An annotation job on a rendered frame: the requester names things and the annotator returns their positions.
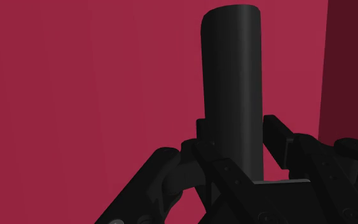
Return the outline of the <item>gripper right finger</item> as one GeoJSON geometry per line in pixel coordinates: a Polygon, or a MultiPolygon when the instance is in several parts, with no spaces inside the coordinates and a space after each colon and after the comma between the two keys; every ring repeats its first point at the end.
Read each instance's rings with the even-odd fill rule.
{"type": "Polygon", "coordinates": [[[265,115],[263,144],[281,169],[308,176],[329,224],[358,224],[356,179],[337,161],[358,162],[357,139],[345,137],[328,146],[309,134],[293,133],[275,115],[265,115]]]}

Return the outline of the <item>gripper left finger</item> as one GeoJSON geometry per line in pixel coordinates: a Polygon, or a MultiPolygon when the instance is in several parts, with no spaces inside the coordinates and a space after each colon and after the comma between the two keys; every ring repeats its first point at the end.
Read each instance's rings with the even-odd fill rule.
{"type": "Polygon", "coordinates": [[[253,181],[217,152],[206,119],[182,150],[158,148],[95,224],[165,224],[184,190],[197,188],[206,209],[199,224],[259,224],[261,195],[253,181]]]}

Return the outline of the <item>black cylinder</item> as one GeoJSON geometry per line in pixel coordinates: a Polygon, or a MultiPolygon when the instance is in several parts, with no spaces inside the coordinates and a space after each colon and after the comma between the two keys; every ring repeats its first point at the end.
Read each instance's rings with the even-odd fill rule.
{"type": "Polygon", "coordinates": [[[263,173],[261,14],[235,4],[201,23],[205,118],[216,150],[253,181],[263,173]]]}

